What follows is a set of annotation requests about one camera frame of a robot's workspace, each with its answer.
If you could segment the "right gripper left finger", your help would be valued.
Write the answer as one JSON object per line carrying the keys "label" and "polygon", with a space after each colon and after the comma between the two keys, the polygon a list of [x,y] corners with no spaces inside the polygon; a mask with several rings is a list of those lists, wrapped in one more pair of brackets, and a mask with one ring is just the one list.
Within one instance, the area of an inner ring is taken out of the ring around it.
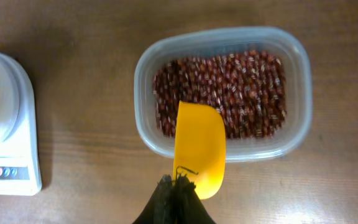
{"label": "right gripper left finger", "polygon": [[133,224],[173,224],[175,217],[170,198],[172,188],[171,176],[164,175]]}

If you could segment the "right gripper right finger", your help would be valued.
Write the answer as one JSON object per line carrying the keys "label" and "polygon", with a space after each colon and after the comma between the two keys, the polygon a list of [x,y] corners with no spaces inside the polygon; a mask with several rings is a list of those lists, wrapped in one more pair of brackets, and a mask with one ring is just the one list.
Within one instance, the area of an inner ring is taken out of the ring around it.
{"label": "right gripper right finger", "polygon": [[187,174],[182,175],[179,170],[185,170],[191,174],[197,172],[183,166],[176,168],[174,184],[174,208],[177,216],[177,223],[181,224],[215,224],[204,205],[195,192],[196,185],[191,182]]}

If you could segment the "yellow measuring scoop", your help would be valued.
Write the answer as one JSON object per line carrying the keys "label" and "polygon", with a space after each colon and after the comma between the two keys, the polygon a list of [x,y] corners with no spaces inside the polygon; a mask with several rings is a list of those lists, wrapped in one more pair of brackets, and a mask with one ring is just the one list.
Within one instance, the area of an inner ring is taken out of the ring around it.
{"label": "yellow measuring scoop", "polygon": [[175,131],[173,175],[195,184],[199,199],[220,189],[226,165],[226,133],[221,115],[211,106],[180,102]]}

